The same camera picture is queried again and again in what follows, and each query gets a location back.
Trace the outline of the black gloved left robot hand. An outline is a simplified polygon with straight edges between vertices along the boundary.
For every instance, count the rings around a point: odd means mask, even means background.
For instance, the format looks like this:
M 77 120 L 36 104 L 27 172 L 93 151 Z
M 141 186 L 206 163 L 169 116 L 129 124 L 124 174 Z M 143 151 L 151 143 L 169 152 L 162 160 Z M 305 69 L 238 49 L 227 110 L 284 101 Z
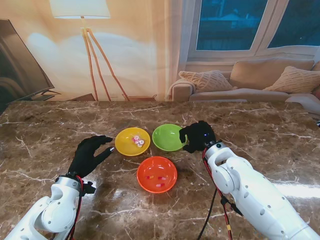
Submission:
M 74 153 L 74 158 L 68 168 L 68 174 L 84 178 L 101 164 L 114 151 L 114 147 L 108 147 L 103 152 L 95 156 L 96 150 L 102 145 L 110 143 L 113 139 L 105 135 L 95 135 L 85 138 Z

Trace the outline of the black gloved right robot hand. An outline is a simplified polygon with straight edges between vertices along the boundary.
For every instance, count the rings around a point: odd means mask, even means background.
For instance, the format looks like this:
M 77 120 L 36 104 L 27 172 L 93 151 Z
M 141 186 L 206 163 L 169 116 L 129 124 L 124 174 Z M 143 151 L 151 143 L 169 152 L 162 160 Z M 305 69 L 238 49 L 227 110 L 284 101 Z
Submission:
M 211 126 L 200 120 L 179 130 L 179 139 L 185 143 L 182 147 L 188 153 L 204 151 L 216 144 L 216 136 Z

